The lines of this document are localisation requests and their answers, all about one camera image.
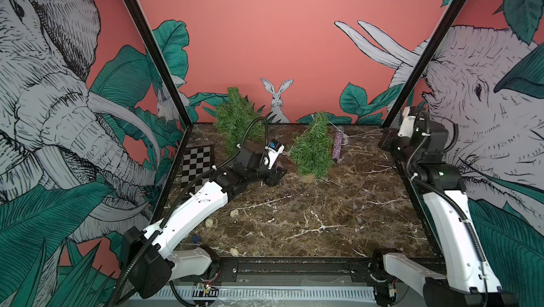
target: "purple glitter bottle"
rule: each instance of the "purple glitter bottle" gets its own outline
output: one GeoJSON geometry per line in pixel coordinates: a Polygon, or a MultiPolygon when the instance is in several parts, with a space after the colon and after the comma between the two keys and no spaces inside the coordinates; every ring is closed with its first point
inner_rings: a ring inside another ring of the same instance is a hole
{"type": "Polygon", "coordinates": [[[332,160],[335,161],[335,163],[340,159],[343,135],[344,134],[341,133],[341,131],[336,131],[335,133],[335,145],[332,148],[332,160]]]}

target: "small green tree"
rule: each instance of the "small green tree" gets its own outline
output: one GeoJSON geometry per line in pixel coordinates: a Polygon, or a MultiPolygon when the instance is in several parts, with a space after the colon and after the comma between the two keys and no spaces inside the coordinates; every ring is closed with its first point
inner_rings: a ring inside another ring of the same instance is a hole
{"type": "Polygon", "coordinates": [[[290,156],[299,174],[315,174],[320,179],[332,167],[332,138],[329,136],[328,125],[327,113],[316,112],[308,130],[295,136],[290,156]]]}
{"type": "MultiPolygon", "coordinates": [[[[215,110],[217,121],[214,125],[220,133],[227,135],[227,152],[232,156],[238,149],[236,145],[241,142],[249,124],[261,115],[262,108],[255,112],[255,105],[248,97],[242,98],[237,87],[228,88],[228,98],[229,102],[217,106],[215,110]]],[[[258,122],[249,131],[248,139],[261,141],[263,138],[264,125],[258,122]]]]}

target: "elephant eye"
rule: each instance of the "elephant eye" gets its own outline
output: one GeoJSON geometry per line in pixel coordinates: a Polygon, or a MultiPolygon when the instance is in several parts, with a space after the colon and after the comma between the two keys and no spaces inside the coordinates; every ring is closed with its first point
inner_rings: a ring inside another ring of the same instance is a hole
{"type": "Polygon", "coordinates": [[[481,101],[481,84],[476,85],[476,88],[474,89],[474,93],[478,96],[478,99],[481,101]]]}
{"type": "Polygon", "coordinates": [[[21,20],[22,22],[24,17],[23,7],[21,7],[21,5],[17,3],[17,0],[9,0],[9,3],[11,4],[11,7],[13,8],[17,16],[19,17],[19,20],[21,20]]]}

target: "brown marble surface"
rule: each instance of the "brown marble surface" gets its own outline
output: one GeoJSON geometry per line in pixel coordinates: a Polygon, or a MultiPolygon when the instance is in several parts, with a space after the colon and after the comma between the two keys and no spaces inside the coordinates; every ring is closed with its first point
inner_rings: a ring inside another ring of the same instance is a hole
{"type": "MultiPolygon", "coordinates": [[[[271,126],[270,138],[292,144],[307,126],[271,126]]],[[[347,126],[350,137],[327,179],[300,182],[288,156],[278,159],[289,173],[276,187],[254,183],[210,215],[179,246],[192,249],[193,236],[221,255],[371,256],[374,248],[398,248],[406,256],[432,256],[401,178],[378,149],[376,127],[347,126]],[[232,217],[231,212],[238,214],[232,217]]],[[[226,160],[225,137],[213,125],[196,125],[189,147],[214,145],[215,164],[226,160]]],[[[175,182],[164,212],[180,191],[175,182]]]]}

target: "checkerboard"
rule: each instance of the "checkerboard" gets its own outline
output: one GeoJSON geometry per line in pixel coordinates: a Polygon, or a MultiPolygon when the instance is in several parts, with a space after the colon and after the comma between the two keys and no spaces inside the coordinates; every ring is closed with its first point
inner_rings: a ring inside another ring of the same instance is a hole
{"type": "MultiPolygon", "coordinates": [[[[192,147],[185,149],[183,153],[183,165],[181,171],[181,188],[203,172],[208,171],[213,165],[213,153],[211,145],[206,147],[192,147]]],[[[196,193],[209,179],[209,175],[198,180],[188,192],[196,193]]]]}

